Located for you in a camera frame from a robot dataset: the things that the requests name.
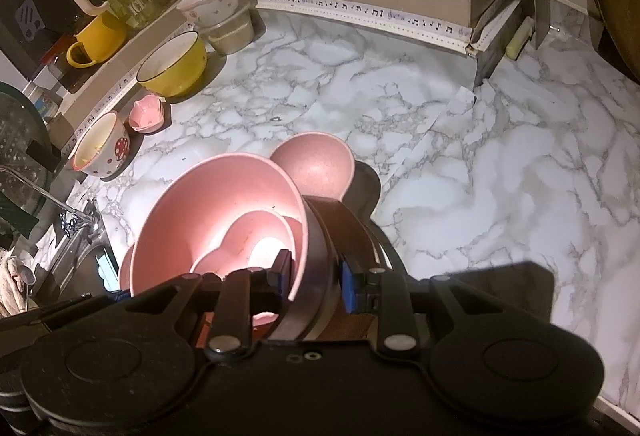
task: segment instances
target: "yellow bowl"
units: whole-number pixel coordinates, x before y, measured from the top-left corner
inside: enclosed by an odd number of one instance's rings
[[[160,46],[142,63],[136,80],[160,96],[189,92],[207,66],[207,52],[198,32],[187,31]]]

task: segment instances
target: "sink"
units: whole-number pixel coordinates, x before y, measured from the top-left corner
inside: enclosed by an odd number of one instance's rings
[[[31,299],[39,307],[85,293],[107,294],[105,282],[113,283],[116,279],[118,266],[95,202],[87,203],[83,212],[96,215],[97,224],[84,226],[65,237],[56,250],[50,271],[36,269]]]

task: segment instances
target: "ceramic container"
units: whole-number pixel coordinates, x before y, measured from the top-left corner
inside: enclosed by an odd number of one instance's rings
[[[72,67],[91,67],[111,58],[127,40],[127,27],[111,12],[105,11],[89,22],[76,35],[77,42],[66,50],[66,61]],[[89,62],[81,64],[73,58],[73,51],[81,48]]]
[[[187,31],[151,53],[136,80],[165,98],[187,94],[207,67],[207,52],[198,32]]]
[[[107,178],[119,170],[129,154],[130,138],[115,111],[100,116],[80,138],[72,156],[76,171]]]
[[[176,9],[197,26],[214,26],[229,18],[238,8],[238,0],[180,0]]]
[[[210,28],[200,29],[200,34],[220,54],[233,54],[251,44],[255,37],[249,14],[250,4],[245,3],[228,19]]]

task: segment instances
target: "white bowl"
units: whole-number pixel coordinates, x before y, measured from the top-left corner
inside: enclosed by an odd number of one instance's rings
[[[107,178],[122,167],[130,145],[129,134],[118,114],[105,113],[80,138],[71,166],[75,171]]]
[[[197,26],[207,28],[229,18],[238,8],[238,0],[181,0],[176,9]]]

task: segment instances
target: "faucet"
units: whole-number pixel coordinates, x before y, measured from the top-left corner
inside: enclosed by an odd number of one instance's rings
[[[53,201],[53,203],[56,204],[61,209],[70,213],[72,215],[72,218],[69,222],[65,220],[64,213],[60,214],[60,219],[62,220],[62,229],[67,236],[69,236],[75,231],[80,230],[81,228],[84,228],[85,226],[91,226],[92,228],[97,228],[98,223],[100,221],[100,218],[97,215],[97,210],[95,214],[88,214],[88,213],[81,212],[80,210],[77,210],[74,207],[71,207],[68,204],[60,201],[59,199],[57,199],[56,196],[48,193],[45,189],[41,189],[39,186],[33,183],[33,181],[28,180],[26,177],[20,174],[20,172],[16,171],[15,169],[12,169],[11,167],[7,167],[6,165],[0,165],[0,173],[1,172],[6,172],[8,174],[11,174],[14,178],[17,178],[28,187],[31,187],[33,190],[40,193],[42,196],[46,197],[50,201]]]

